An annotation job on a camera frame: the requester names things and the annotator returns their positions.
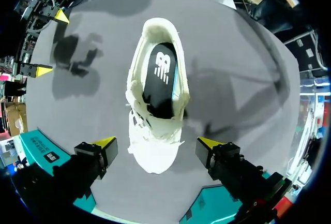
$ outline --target workbench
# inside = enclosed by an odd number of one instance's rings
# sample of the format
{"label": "workbench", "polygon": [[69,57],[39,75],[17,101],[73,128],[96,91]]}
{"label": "workbench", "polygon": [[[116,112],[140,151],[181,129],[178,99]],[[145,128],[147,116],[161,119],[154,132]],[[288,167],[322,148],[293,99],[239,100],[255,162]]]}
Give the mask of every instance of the workbench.
{"label": "workbench", "polygon": [[[128,153],[128,71],[143,24],[170,20],[185,52],[191,99],[172,167],[146,173]],[[196,157],[198,136],[234,142],[256,166],[285,173],[299,114],[299,71],[268,30],[211,0],[93,0],[70,24],[40,33],[32,63],[54,70],[27,85],[28,129],[70,153],[116,136],[118,156],[92,193],[97,209],[140,223],[178,223],[212,181]]]}

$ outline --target red object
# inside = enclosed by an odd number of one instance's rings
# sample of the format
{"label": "red object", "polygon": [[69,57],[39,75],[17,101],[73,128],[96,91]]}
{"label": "red object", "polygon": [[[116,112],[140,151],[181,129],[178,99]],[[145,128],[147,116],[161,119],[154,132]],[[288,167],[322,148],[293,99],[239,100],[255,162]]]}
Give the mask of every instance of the red object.
{"label": "red object", "polygon": [[323,127],[328,126],[327,122],[328,122],[328,117],[329,117],[329,115],[328,115],[329,106],[330,106],[329,102],[324,102],[324,115],[323,115],[324,117],[323,117],[323,124],[322,124]]}
{"label": "red object", "polygon": [[280,201],[275,206],[275,209],[277,209],[277,216],[278,218],[282,217],[283,214],[293,205],[292,202],[290,202],[289,199],[286,197],[283,197],[280,199]]}

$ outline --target new balance logo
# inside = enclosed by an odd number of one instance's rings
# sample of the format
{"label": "new balance logo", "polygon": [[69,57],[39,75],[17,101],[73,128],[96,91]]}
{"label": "new balance logo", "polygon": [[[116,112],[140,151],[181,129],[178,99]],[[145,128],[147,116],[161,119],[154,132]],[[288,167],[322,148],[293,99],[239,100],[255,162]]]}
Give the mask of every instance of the new balance logo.
{"label": "new balance logo", "polygon": [[170,70],[170,57],[164,55],[163,52],[158,52],[156,55],[155,64],[158,66],[154,70],[154,74],[157,75],[165,84],[168,84],[169,77],[167,73]]}

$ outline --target black insole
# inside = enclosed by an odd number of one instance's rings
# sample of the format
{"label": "black insole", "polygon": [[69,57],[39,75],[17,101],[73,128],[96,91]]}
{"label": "black insole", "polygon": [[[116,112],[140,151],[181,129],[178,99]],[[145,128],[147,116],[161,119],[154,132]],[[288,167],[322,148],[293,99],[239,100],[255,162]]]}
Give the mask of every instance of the black insole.
{"label": "black insole", "polygon": [[148,111],[157,118],[173,117],[172,93],[176,78],[177,54],[171,43],[154,47],[148,61],[147,77],[143,92]]}

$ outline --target cardboard box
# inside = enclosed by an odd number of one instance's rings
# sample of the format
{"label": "cardboard box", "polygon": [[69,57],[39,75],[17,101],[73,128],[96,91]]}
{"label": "cardboard box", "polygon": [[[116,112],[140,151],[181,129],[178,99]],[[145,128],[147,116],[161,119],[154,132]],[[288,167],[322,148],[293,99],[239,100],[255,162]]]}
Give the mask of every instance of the cardboard box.
{"label": "cardboard box", "polygon": [[[6,115],[12,137],[27,132],[26,105],[24,103],[6,103]],[[18,123],[21,125],[21,130],[16,126],[18,120],[20,120]]]}

